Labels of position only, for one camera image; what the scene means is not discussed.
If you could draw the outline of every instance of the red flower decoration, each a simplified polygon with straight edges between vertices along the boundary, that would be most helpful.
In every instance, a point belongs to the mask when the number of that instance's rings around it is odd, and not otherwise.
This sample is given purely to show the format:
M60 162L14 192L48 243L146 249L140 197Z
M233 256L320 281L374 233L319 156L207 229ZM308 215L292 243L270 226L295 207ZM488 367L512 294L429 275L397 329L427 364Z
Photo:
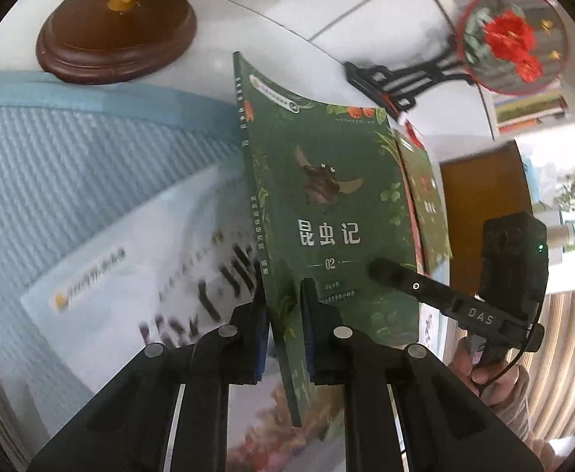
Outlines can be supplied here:
M526 83L532 83L532 81L536 80L543 74L543 66L534 55L528 55L522 58L515 65L515 70Z
M537 46L534 28L511 9L484 25L484 40L496 58L519 62Z

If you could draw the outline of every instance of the logo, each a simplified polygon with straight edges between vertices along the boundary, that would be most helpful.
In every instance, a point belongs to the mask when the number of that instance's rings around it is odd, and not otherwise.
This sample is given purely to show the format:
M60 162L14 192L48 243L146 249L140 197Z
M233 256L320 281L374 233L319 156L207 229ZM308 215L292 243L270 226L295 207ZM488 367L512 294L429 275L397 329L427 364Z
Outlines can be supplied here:
M255 87L259 92L261 92L265 97L270 99L273 103L282 106L286 110L289 110L292 113L298 113L301 111L300 107L291 99L287 99L285 96L281 96L275 90L272 90L268 87L263 81L257 78L254 74L251 74L248 79L250 80L250 84Z
M56 292L53 296L53 305L60 311L66 311L75 300L82 295L87 289L93 286L100 278L102 278L110 269L114 268L117 264L123 262L126 258L126 251L123 247L119 247L116 252L110 253L103 260L99 261L95 266L86 271L74 285L66 290Z
M467 314L470 318L474 318L477 321L482 321L482 323L486 323L487 325L491 325L493 324L493 316L490 316L488 314L485 314L484 312L480 312L480 314L477 314L477 309L471 308L469 310L469 314Z

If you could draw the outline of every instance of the black cable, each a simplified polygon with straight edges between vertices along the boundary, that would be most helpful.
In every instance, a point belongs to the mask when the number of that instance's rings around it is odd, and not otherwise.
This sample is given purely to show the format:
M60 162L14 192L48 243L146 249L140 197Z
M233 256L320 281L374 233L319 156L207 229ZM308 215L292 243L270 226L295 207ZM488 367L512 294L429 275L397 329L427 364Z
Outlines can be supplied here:
M510 369L513 367L513 365L515 365L519 361L521 356L523 356L523 354L526 351L526 348L528 348L528 345L532 339L532 332L533 332L535 326L537 326L538 320L541 317L541 310L543 309L543 302L544 301L545 301L545 296L543 297L543 300L541 300L541 303L538 304L537 313L534 317L534 323L532 323L532 327L531 327L530 331L528 332L528 336L523 341L523 345L521 345L521 349L519 350L519 353L515 356L514 359L512 359L509 362L509 364L506 367L504 367L501 371L499 371L499 373L497 373L495 376L493 376L486 383L483 383L482 387L487 388L490 384L493 384L497 380L499 380L499 378L501 378L502 376L504 376L504 374L506 374L508 371L510 371Z

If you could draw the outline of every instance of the white paper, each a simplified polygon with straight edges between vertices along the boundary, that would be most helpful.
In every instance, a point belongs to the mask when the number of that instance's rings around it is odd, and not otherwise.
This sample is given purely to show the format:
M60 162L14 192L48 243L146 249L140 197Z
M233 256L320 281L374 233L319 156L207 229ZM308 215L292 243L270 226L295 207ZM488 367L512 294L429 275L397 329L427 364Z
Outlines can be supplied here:
M227 322L251 293L233 267L233 245L251 246L249 193L241 155L181 181L132 211L64 258L22 297L30 318L60 359L97 392L147 342L197 340ZM241 293L220 272L227 271ZM255 280L254 271L247 275ZM198 285L221 316L214 321L200 304ZM156 320L162 316L160 332ZM169 321L185 328L176 333Z

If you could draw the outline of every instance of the metal screw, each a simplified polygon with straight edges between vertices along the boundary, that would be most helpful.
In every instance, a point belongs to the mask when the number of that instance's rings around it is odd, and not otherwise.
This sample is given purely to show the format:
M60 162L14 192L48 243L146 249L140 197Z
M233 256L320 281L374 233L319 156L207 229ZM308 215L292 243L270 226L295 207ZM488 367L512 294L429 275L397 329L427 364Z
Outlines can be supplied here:
M164 349L165 349L165 347L161 343L151 342L150 344L145 346L145 349L143 351L144 351L145 355L147 355L149 358L153 359L154 357L157 357L160 354L162 354Z
M237 335L237 327L234 324L220 326L217 333L222 337L234 337Z
M420 344L412 344L408 347L408 355L415 359L424 359L427 355L427 350Z
M353 331L348 326L336 326L333 329L333 335L338 339L348 339L353 335Z

